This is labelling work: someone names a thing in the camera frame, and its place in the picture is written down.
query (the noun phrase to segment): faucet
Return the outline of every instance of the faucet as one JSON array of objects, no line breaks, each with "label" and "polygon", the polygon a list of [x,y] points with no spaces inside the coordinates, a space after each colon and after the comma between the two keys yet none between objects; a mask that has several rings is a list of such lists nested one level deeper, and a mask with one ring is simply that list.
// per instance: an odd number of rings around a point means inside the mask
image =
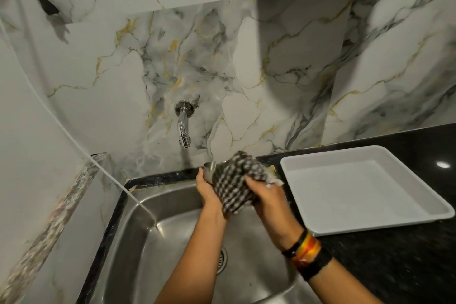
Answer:
[{"label": "faucet", "polygon": [[188,118],[193,115],[195,108],[190,102],[182,100],[176,104],[174,111],[179,117],[177,121],[179,144],[185,149],[190,148],[191,139],[188,135]]}]

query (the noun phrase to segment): plastic tray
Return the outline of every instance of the plastic tray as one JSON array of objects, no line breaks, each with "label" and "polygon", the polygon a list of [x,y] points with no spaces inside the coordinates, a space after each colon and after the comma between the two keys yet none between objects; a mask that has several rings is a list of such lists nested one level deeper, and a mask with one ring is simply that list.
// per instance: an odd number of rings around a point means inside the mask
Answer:
[{"label": "plastic tray", "polygon": [[453,207],[380,146],[296,155],[280,164],[316,235],[448,219]]}]

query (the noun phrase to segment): stainless steel container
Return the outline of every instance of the stainless steel container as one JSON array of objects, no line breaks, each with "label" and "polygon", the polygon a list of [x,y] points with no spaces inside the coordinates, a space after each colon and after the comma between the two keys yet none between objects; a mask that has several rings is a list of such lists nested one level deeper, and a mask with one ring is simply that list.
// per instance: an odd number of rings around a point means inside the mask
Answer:
[{"label": "stainless steel container", "polygon": [[212,176],[214,175],[214,172],[216,168],[220,167],[226,163],[226,161],[222,162],[207,162],[202,166],[203,169],[203,178],[206,180],[208,183],[212,184]]}]

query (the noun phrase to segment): black countertop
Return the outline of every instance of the black countertop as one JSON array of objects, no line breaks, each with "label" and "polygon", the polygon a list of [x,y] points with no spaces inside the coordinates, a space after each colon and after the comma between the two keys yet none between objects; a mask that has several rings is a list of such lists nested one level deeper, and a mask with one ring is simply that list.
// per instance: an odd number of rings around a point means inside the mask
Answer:
[{"label": "black countertop", "polygon": [[[456,207],[456,124],[259,157],[274,165],[296,217],[299,211],[280,166],[283,157],[368,145],[383,146]],[[437,161],[450,164],[443,169]],[[195,178],[196,169],[130,180],[128,187]],[[87,302],[109,249],[125,196],[119,200],[78,303]],[[427,224],[319,237],[356,278],[385,303],[449,303],[456,298],[456,218]]]}]

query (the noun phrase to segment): drain strainer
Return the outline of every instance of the drain strainer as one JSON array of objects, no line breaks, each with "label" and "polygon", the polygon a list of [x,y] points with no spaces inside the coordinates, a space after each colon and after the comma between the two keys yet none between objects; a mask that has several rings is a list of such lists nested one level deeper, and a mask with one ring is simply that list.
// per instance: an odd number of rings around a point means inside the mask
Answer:
[{"label": "drain strainer", "polygon": [[223,248],[220,250],[220,257],[218,258],[218,269],[217,269],[217,274],[221,273],[222,270],[225,269],[225,266],[227,265],[227,259],[228,259],[227,251],[226,251],[225,248],[223,247]]}]

